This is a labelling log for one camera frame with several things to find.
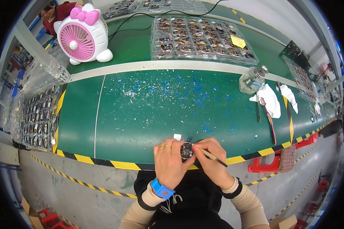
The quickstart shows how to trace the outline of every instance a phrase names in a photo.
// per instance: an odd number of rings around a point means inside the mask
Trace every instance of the hand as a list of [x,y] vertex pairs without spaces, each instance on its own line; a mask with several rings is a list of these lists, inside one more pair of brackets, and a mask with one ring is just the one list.
[[227,169],[216,160],[207,158],[201,149],[207,149],[211,154],[216,156],[222,162],[227,159],[226,151],[220,146],[219,142],[210,137],[208,139],[201,140],[195,143],[193,151],[195,152],[197,159],[199,160],[202,169],[205,174],[223,190],[227,190],[232,187],[234,178],[227,172]]
[[157,179],[160,184],[170,189],[174,189],[181,182],[187,169],[196,160],[196,156],[193,155],[182,163],[180,148],[183,144],[183,139],[181,141],[166,139],[161,144],[154,146],[154,163]]

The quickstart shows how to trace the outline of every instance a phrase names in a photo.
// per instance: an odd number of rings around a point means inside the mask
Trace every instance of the gray floor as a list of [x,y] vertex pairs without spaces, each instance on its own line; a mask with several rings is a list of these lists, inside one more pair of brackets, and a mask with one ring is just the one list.
[[[306,187],[321,165],[321,174],[332,171],[334,162],[338,160],[336,136],[333,135],[325,140],[320,137],[318,141],[321,141],[321,143],[296,163],[292,171],[280,173],[249,187],[261,200],[268,219],[285,208]],[[313,146],[309,145],[297,150],[296,158],[305,154]],[[135,193],[133,182],[136,179],[137,171],[87,164],[53,153],[32,151],[31,153],[49,166],[80,181],[109,190],[129,194]],[[270,164],[273,158],[274,155],[272,154],[265,156],[261,159],[261,163]],[[230,174],[239,177],[243,184],[253,182],[270,174],[249,173],[247,166],[250,163],[252,161],[229,165],[228,171]],[[135,200],[93,190],[73,182],[44,167],[30,157],[27,151],[21,152],[20,164],[22,172],[18,173],[18,178],[21,181],[23,196],[28,200],[29,204],[36,210],[44,208],[43,204],[39,206],[35,196],[37,194],[57,213],[82,229],[118,228],[124,213]],[[314,199],[318,176],[298,200],[279,217],[288,217],[292,214],[301,217],[301,213],[307,207],[308,201]],[[239,214],[229,200],[222,200],[219,214],[222,219],[229,222],[235,229],[241,228]]]

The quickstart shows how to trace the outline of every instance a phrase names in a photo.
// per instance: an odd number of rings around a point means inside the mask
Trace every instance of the black cuff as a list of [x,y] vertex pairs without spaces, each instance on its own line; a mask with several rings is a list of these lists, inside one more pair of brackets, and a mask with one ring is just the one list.
[[237,179],[239,181],[239,186],[237,187],[237,189],[232,193],[223,193],[224,198],[233,199],[241,193],[243,185],[242,185],[242,182],[239,180],[239,178]]
[[145,209],[145,210],[147,210],[147,211],[155,211],[155,210],[157,210],[158,208],[160,208],[160,206],[162,205],[162,203],[160,203],[160,204],[157,204],[157,206],[155,206],[155,207],[151,207],[151,206],[147,205],[147,204],[143,201],[142,195],[139,195],[139,196],[138,196],[138,203],[139,203],[139,205],[140,205],[143,209]]

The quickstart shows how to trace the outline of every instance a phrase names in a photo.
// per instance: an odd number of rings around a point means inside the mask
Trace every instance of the pink bow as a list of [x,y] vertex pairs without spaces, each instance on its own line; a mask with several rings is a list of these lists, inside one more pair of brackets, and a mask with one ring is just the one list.
[[76,6],[71,10],[70,18],[78,19],[81,22],[85,22],[87,25],[94,25],[99,19],[99,12],[97,10],[92,10],[91,12],[82,11],[80,6]]

